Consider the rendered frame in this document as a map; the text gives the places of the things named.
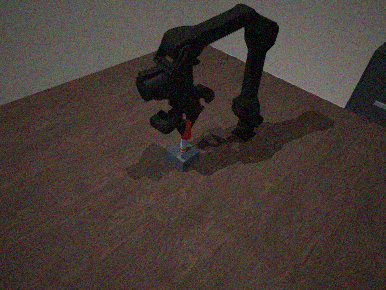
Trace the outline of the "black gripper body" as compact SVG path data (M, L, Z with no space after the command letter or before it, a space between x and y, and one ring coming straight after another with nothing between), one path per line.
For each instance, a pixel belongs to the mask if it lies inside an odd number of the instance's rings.
M165 135L171 133L183 121L184 113L200 106L199 99L205 99L206 103L214 100L214 91L201 84L193 85L184 91L172 89L169 93L171 93L172 102L168 101L168 104L172 109L168 113L160 110L150 117L150 125Z

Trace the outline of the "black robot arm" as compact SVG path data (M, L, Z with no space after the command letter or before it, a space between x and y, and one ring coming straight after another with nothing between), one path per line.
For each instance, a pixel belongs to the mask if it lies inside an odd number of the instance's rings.
M203 49L244 27L248 48L241 94L233 99L232 110L239 117L232 134L247 142L264 118L257 97L267 51L275 44L279 25L245 4L237 4L198 25L180 26L164 33L153 61L157 66L138 72L136 86L144 101L171 101L172 89L184 91L193 86L193 66ZM172 63L165 58L168 55Z

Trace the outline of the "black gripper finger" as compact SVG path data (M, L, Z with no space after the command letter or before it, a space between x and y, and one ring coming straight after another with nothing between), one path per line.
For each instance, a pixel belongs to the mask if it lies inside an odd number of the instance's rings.
M185 127L186 127L186 122L187 122L187 121L183 119L183 121L180 122L180 123L177 125L177 127L176 127L176 129L178 130L178 132L179 132L181 135L184 134Z
M191 121L191 128L194 125L196 119L200 115L201 111L204 109L204 106L200 105L196 109L190 109L188 112L186 112L186 119Z

